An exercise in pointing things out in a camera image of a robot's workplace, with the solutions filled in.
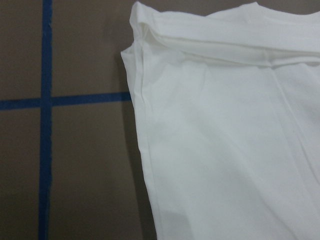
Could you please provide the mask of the white long-sleeve printed shirt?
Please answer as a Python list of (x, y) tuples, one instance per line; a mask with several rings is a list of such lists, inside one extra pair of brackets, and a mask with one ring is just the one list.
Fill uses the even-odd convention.
[(131, 9), (122, 51), (159, 240), (320, 237), (320, 14)]

